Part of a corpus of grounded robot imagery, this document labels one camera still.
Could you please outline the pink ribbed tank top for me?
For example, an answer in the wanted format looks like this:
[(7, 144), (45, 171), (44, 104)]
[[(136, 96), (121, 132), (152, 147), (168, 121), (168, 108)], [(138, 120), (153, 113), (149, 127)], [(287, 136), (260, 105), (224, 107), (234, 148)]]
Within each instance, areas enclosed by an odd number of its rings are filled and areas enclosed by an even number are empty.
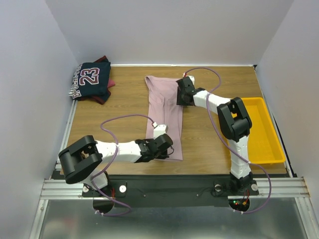
[(145, 77), (149, 91), (148, 116), (157, 124), (168, 126), (167, 134), (173, 141), (174, 151), (169, 151), (169, 161), (182, 161), (182, 118), (183, 107), (177, 102), (177, 79), (159, 78), (155, 76)]

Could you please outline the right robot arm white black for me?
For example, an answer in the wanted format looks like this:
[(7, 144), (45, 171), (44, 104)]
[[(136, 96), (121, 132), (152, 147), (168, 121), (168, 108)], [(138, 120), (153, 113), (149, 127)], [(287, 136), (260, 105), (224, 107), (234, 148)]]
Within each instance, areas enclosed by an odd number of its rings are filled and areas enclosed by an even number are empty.
[(248, 157), (248, 139), (252, 121), (241, 98), (224, 98), (195, 88), (190, 77), (177, 80), (177, 101), (180, 106), (196, 106), (218, 116), (219, 128), (213, 127), (230, 151), (231, 169), (229, 188), (241, 194), (253, 182)]

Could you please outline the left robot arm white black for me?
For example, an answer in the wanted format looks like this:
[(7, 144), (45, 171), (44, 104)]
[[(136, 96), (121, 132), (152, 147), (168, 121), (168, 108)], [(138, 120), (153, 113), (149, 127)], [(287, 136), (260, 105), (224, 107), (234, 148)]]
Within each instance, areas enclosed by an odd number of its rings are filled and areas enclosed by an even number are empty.
[(58, 157), (66, 184), (83, 183), (99, 196), (106, 196), (111, 190), (107, 168), (113, 162), (150, 162), (163, 156), (172, 146), (173, 141), (166, 133), (155, 139), (118, 144), (87, 135), (59, 152)]

